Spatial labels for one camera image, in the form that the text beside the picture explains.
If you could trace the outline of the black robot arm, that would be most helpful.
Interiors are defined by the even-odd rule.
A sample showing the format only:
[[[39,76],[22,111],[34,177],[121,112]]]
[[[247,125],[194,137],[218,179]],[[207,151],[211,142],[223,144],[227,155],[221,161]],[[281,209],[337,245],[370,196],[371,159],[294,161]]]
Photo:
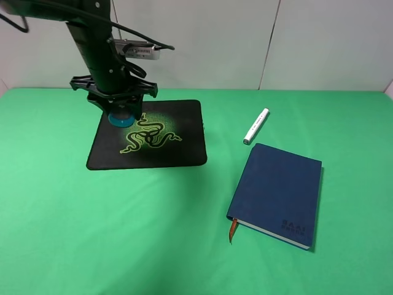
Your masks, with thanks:
[[[128,51],[173,47],[112,22],[110,1],[1,1],[1,10],[1,19],[22,33],[29,32],[28,18],[65,22],[89,71],[73,77],[71,88],[87,91],[113,125],[131,125],[142,116],[144,95],[157,96],[157,84],[127,61]]]

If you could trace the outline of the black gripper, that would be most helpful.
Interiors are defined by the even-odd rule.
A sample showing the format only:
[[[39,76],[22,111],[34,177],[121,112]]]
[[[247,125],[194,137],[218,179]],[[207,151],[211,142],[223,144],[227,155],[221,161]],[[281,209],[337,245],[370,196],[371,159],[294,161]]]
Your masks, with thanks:
[[[142,116],[142,102],[144,95],[157,97],[158,86],[137,77],[132,77],[133,84],[125,90],[109,94],[101,91],[92,76],[74,76],[70,81],[73,90],[82,89],[88,92],[87,101],[108,116],[115,105],[128,106],[134,118]]]

